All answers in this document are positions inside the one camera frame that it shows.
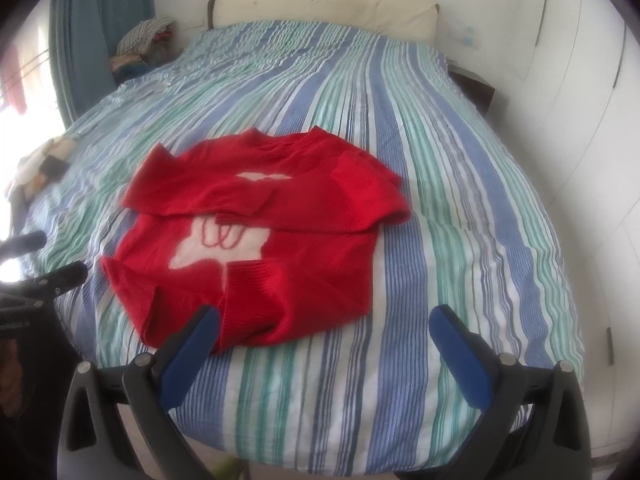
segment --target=beige headboard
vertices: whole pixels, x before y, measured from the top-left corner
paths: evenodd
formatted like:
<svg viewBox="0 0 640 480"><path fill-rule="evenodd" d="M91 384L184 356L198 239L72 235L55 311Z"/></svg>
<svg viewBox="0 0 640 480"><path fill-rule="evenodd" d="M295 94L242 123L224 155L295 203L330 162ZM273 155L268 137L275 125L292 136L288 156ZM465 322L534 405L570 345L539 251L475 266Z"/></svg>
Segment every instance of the beige headboard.
<svg viewBox="0 0 640 480"><path fill-rule="evenodd" d="M207 10L209 28L258 20L331 22L428 44L438 21L432 0L210 0Z"/></svg>

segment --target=dark wooden nightstand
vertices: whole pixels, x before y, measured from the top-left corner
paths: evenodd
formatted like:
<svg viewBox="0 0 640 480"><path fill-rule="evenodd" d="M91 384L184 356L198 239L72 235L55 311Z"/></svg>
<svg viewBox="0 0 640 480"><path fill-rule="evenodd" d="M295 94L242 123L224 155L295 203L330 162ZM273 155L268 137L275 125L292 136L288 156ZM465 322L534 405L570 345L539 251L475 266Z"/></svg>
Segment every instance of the dark wooden nightstand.
<svg viewBox="0 0 640 480"><path fill-rule="evenodd" d="M447 73L462 90L466 98L476 105L480 115L485 117L491 105L491 100L494 98L495 88L478 74L459 66L447 65Z"/></svg>

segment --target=blue curtain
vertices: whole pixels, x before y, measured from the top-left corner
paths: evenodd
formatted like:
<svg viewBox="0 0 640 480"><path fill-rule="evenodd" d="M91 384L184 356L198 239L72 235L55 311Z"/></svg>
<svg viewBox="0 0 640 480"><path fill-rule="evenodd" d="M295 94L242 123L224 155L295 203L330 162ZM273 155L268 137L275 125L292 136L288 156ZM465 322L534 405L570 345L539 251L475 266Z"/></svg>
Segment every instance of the blue curtain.
<svg viewBox="0 0 640 480"><path fill-rule="evenodd" d="M116 89L109 58L154 0L51 0L49 59L65 126Z"/></svg>

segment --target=silver bolt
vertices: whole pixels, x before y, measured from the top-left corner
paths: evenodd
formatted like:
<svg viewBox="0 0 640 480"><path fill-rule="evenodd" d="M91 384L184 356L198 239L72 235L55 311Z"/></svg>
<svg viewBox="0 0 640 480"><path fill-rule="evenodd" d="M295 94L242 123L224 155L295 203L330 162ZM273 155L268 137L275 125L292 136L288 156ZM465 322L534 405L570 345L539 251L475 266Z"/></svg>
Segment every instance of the silver bolt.
<svg viewBox="0 0 640 480"><path fill-rule="evenodd" d="M513 354L509 354L508 352L503 352L500 354L500 362L505 366L513 366L518 362L516 356Z"/></svg>
<svg viewBox="0 0 640 480"><path fill-rule="evenodd" d="M137 366L147 366L151 362L151 354L145 352L143 354L136 355L133 362L135 362Z"/></svg>
<svg viewBox="0 0 640 480"><path fill-rule="evenodd" d="M563 372L571 373L574 371L574 367L567 361L560 361L559 365Z"/></svg>
<svg viewBox="0 0 640 480"><path fill-rule="evenodd" d="M78 373L85 374L91 370L91 363L89 361L82 361L78 365Z"/></svg>

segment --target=bedsheet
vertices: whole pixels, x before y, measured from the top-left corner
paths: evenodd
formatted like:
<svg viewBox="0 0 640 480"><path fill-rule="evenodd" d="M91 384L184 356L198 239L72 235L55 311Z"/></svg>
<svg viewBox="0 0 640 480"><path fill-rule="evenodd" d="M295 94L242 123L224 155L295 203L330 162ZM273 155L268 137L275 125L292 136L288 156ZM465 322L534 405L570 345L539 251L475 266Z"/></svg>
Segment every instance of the bedsheet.
<svg viewBox="0 0 640 480"><path fill-rule="evenodd" d="M373 474L446 462L478 414L428 337L448 303L523 364L583 348L556 236L529 181L425 44L327 23L240 23L199 35L173 63L120 86L67 135L71 167L38 197L25 231L47 246L27 274L73 260L84 286L56 307L85 357L125 364L139 341L100 268L134 222L120 199L156 142L181 153L256 126L313 125L370 151L403 178L409 222L384 228L370 316L270 348L212 356L171 413L185 434L309 473Z"/></svg>

